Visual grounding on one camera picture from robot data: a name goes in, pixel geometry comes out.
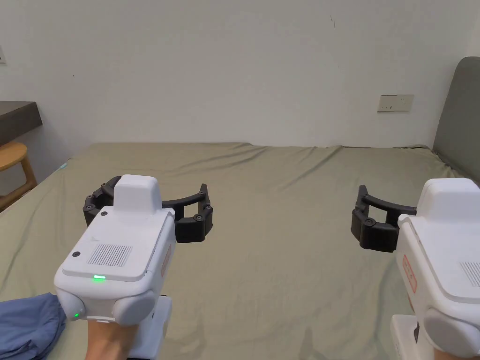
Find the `gray headboard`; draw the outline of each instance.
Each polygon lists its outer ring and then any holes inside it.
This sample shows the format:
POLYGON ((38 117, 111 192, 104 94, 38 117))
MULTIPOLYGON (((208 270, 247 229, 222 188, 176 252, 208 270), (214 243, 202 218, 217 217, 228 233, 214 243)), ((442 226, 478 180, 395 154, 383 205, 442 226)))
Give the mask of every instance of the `gray headboard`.
POLYGON ((453 168, 480 181, 480 58, 457 65, 438 124, 433 151, 453 168))

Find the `dark desk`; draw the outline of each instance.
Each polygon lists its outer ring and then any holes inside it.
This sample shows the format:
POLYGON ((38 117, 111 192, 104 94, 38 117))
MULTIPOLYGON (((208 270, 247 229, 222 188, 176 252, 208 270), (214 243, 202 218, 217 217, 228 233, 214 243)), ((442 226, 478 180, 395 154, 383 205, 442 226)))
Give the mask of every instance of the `dark desk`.
POLYGON ((42 125, 35 102, 0 101, 0 146, 42 125))

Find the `wooden chair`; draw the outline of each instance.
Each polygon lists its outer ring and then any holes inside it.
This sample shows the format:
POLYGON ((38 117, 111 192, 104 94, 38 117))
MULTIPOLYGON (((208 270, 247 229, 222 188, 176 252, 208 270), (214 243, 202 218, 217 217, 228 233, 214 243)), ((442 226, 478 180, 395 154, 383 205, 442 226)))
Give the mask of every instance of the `wooden chair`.
POLYGON ((0 211, 10 206, 20 199, 22 195, 36 187, 35 175, 30 166, 30 161, 28 161, 27 147, 24 144, 14 142, 0 146, 0 171, 11 168, 18 163, 22 164, 26 183, 13 190, 11 193, 0 196, 0 211))

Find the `wall outlet panel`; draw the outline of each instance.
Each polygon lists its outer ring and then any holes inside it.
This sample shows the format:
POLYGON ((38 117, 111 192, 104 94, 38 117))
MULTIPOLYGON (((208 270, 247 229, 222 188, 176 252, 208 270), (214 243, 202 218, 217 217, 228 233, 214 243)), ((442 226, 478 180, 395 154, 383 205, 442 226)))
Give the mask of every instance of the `wall outlet panel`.
POLYGON ((5 55, 3 55, 3 51, 0 47, 0 64, 6 64, 7 62, 5 61, 5 55))
POLYGON ((412 109, 413 95, 380 95, 377 112, 405 112, 412 109))

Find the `wrinkled bed sheet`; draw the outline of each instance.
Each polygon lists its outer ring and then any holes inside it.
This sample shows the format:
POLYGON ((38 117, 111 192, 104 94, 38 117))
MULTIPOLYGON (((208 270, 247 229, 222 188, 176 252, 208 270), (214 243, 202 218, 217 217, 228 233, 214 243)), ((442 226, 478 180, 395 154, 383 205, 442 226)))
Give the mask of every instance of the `wrinkled bed sheet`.
MULTIPOLYGON (((96 144, 0 214, 0 301, 55 293, 85 197, 123 174, 156 177, 164 199, 205 182, 215 208, 206 241, 174 254, 163 360, 395 359, 390 318, 411 310, 394 256, 350 233, 358 186, 416 205, 426 180, 456 176, 424 148, 96 144)), ((68 323, 49 359, 83 359, 86 341, 68 323)))

